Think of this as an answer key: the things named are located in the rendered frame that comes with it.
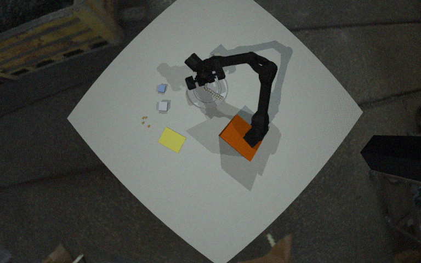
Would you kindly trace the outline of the small blue block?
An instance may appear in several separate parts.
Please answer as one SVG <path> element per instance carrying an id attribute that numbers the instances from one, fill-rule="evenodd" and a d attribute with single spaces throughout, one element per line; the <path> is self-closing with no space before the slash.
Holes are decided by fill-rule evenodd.
<path id="1" fill-rule="evenodd" d="M 159 84 L 159 87 L 158 87 L 158 92 L 162 92 L 162 93 L 164 93 L 164 92 L 165 92 L 165 88 L 166 88 L 166 86 L 165 86 L 165 85 L 160 85 L 160 84 Z"/>

